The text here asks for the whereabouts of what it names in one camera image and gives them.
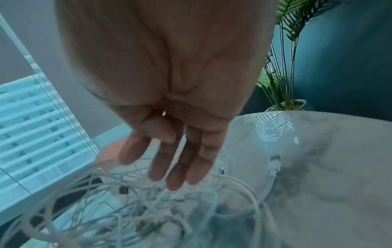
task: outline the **white connector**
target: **white connector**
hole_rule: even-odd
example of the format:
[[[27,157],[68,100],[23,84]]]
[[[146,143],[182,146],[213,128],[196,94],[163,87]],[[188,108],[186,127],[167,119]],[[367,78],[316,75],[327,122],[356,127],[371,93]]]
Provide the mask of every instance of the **white connector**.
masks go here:
[[[280,155],[274,155],[268,163],[267,170],[270,177],[276,177],[276,174],[281,172],[281,157]]]

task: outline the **white blind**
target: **white blind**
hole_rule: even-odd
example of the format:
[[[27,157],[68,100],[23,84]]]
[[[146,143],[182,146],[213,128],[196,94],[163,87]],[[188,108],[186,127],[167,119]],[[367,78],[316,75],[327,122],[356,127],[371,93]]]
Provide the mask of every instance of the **white blind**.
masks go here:
[[[35,74],[0,86],[0,212],[92,163],[97,147],[0,15]]]

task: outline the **white pot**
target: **white pot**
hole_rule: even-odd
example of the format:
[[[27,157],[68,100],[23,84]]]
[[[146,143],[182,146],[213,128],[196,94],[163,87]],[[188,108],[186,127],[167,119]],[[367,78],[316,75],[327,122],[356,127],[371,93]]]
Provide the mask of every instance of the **white pot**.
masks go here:
[[[309,103],[308,101],[303,100],[303,99],[295,99],[295,100],[298,102],[302,102],[302,106],[294,109],[294,111],[314,111],[313,105],[311,103]],[[265,110],[264,112],[269,112],[272,108],[273,108],[273,106],[267,108],[267,110]]]

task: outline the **human hand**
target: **human hand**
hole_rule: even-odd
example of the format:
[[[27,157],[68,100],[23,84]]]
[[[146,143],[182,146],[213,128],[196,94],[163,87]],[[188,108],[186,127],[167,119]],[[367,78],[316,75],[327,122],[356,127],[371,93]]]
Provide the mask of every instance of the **human hand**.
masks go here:
[[[202,180],[265,63],[276,2],[59,0],[56,7],[81,83],[133,129],[119,161],[133,163],[157,138],[148,176],[159,181],[185,131],[167,188]]]

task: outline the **table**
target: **table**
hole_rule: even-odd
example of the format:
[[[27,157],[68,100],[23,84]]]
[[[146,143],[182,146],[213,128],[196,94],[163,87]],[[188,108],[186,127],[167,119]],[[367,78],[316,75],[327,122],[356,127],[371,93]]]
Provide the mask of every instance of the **table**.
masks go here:
[[[254,172],[279,154],[267,199],[284,247],[392,247],[392,123],[321,112],[249,114],[233,121],[231,165]]]

